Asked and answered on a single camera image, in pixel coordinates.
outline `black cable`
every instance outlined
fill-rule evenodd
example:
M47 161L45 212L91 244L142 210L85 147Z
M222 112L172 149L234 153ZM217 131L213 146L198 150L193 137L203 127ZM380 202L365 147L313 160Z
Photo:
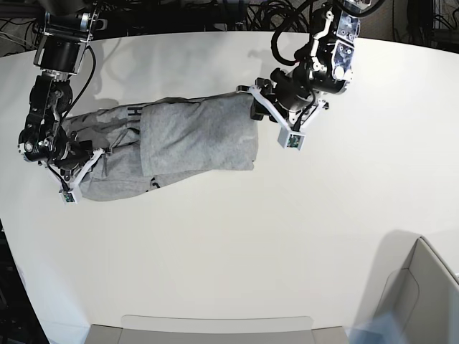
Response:
M18 54L20 52L7 52L5 55L3 55L2 57L6 57L6 56L10 56L10 55L15 55L15 54Z
M279 20L282 23L286 18L292 16L295 10L296 8L289 0L267 0L261 4L251 4L247 8L247 30L275 31L278 28ZM308 21L303 14L295 17L291 29L294 32L309 31Z
M298 119L298 120L300 121L300 123L301 123L301 124L299 125L299 127L298 127L298 131L300 131L301 126L302 126L304 123L306 123L306 121L307 121L309 118L311 118L311 116L314 114L314 112L317 111L317 107L318 107L318 106L316 106L316 108L313 110L313 112L310 113L309 116L308 116L305 120L302 120L304 114L307 113L307 112L309 111L309 109L311 109L311 108L313 107L314 103L316 102L316 94L315 94L315 92L312 92L312 93L313 93L313 102L312 102L311 104L309 104L308 106L306 106L305 110L301 113L301 115L300 115L300 117L299 117L299 119Z
M296 61L290 61L288 59L284 59L282 56L280 56L279 49L278 49L278 40L280 34L284 32L286 29L288 29L291 24L295 21L295 18L299 16L306 7L310 6L315 0L305 0L296 10L293 12L293 14L287 18L284 19L282 24L274 31L274 35L271 38L271 52L273 53L274 58L279 62L282 63L283 65L286 66L294 66Z
M456 15L455 14L458 13L458 12L459 12L459 7L457 9L455 9L451 14L451 17L453 18L453 20L455 22L456 28L458 28L458 21L456 20Z
M35 34L35 47L39 46L39 40L40 40L40 23L36 20L33 25L32 25L32 32Z
M85 85L83 86L83 88L81 89L80 93L78 94L78 96L75 98L75 100L72 102L72 104L69 106L69 108L65 111L64 115L62 115L62 119L60 121L60 124L59 124L59 127L57 128L57 131L59 131L59 129L62 127L62 123L64 122L65 118L67 117L67 115L69 114L69 112L73 109L73 107L75 106L75 104L77 103L77 101L81 98L82 94L86 91L86 88L87 86L90 84L91 82L91 79L93 78L94 76L94 72L95 72L95 66L96 66L96 59L95 59L95 54L94 54L94 50L91 46L87 47L85 49L86 50L89 50L89 52L91 53L91 56L93 57L93 68L91 69L91 74L89 75L89 78L86 80L86 83Z
M4 34L6 36L6 38L4 37L0 37L0 38L4 38L8 41L10 41L11 43L16 43L17 45L19 45L22 49L24 49L24 52L27 51L27 47L24 45L24 44L21 44L19 42L16 42L14 39L12 39L10 36L8 36L7 34L5 34L4 32L0 32L1 34Z
M49 161L46 162L49 170L56 176L58 177L58 179L60 180L60 183L62 185L62 190L64 190L65 192L68 192L70 189L69 189L69 186L67 185L67 183L65 183L64 179L61 177L60 174L58 174L58 172L56 172L52 167L51 165L49 164Z
M440 15L435 15L433 17L433 19L435 19L436 21L440 22L441 24L445 25L449 30L456 30L457 29L457 26L454 27L452 24L450 24L450 22L448 22L444 16L440 16Z
M239 30L243 30L242 28L242 23L244 22L244 0L239 0L239 3L238 3L238 12L239 12L239 18L237 18L238 22L239 22L239 25L238 25L238 29Z
M34 25L34 21L29 23L29 25L27 25L27 28L26 28L26 33L24 34L24 41L27 42L27 34L29 33L29 30L30 30L30 27Z
M395 0L392 0L392 41L396 42L395 38Z
M313 22L314 2L309 6L309 22Z
M313 90L311 90L311 94L313 95L313 101L310 102L304 108L304 110L301 112L301 114L298 116L298 119L296 120L296 122L295 122L295 124L293 125L293 128L292 128L294 131L300 131L300 128L303 125L303 123L301 121L303 119L304 114L307 113L314 106L314 104L316 103L316 93Z
M228 8L228 0L223 1L223 20L227 25L227 31L233 31L232 20L230 20L230 9Z
M8 25L8 24L13 24L13 25L17 25L17 26L20 26L20 25L25 25L25 24L30 24L30 23L33 23L35 22L35 19L34 20L29 20L29 21L25 21L24 23L15 23L13 21L13 19L0 19L2 20L3 22L5 22L5 24L3 24L1 27L0 27L0 31L3 30L3 28Z
M371 7L370 9L367 9L366 11L363 11L360 13L347 9L339 0L333 0L333 3L337 5L337 7L340 10L342 10L343 12L346 12L349 16L355 16L356 18L364 18L376 12L384 4L385 1L386 0L379 0L376 3L376 5L373 5L373 7Z

